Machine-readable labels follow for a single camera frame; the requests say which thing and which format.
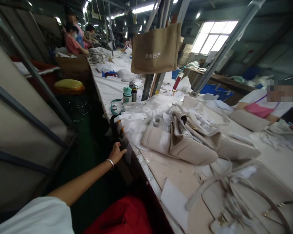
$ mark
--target hand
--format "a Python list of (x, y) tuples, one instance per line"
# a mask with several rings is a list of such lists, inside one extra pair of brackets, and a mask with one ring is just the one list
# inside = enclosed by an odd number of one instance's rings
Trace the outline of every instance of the hand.
[(114, 143), (113, 149), (110, 152), (110, 155), (108, 157), (110, 160), (112, 160), (114, 164), (118, 163), (120, 159), (122, 158), (122, 156), (124, 155), (124, 153), (127, 152), (126, 149), (120, 151), (119, 147), (120, 147), (120, 142)]

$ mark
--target pink apron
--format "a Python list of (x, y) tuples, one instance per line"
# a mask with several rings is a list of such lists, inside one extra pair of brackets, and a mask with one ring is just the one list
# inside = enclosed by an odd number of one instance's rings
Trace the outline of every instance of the pink apron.
[(256, 115), (258, 117), (261, 117), (262, 119), (266, 119), (268, 115), (270, 115), (279, 105), (280, 102), (277, 103), (275, 108), (267, 108), (267, 107), (261, 107), (257, 102), (262, 100), (264, 97), (267, 95), (263, 96), (261, 99), (257, 100), (256, 102), (244, 107), (248, 112), (252, 113), (253, 115)]

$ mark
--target tape roll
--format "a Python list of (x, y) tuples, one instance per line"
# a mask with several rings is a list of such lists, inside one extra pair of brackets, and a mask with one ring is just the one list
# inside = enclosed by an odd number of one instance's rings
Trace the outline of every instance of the tape roll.
[(157, 115), (153, 120), (154, 127), (160, 127), (164, 123), (164, 119), (162, 116)]

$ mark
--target window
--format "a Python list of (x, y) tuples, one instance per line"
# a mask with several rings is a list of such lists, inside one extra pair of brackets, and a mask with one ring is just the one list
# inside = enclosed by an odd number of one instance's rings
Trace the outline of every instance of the window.
[(219, 51), (238, 21), (205, 22), (194, 42), (193, 53), (208, 55)]

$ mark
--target red bag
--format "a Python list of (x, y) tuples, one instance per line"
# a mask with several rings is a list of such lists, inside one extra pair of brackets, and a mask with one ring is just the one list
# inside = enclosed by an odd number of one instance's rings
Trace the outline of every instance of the red bag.
[(144, 204), (126, 196), (112, 204), (84, 234), (151, 234), (152, 229)]

